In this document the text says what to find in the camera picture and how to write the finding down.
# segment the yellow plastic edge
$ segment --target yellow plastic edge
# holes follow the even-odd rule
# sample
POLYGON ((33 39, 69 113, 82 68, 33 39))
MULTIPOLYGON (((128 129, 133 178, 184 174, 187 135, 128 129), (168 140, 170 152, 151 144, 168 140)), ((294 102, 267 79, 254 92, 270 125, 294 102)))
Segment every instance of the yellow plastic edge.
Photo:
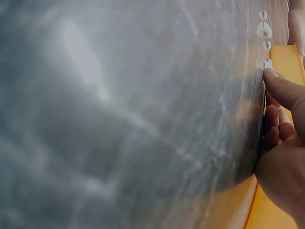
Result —
MULTIPOLYGON (((274 46, 270 52, 274 70, 286 79, 305 85, 302 57, 295 45, 274 46)), ((286 113, 292 122, 290 111, 286 113)), ((297 229, 294 220, 279 209, 258 185, 245 229, 297 229)))

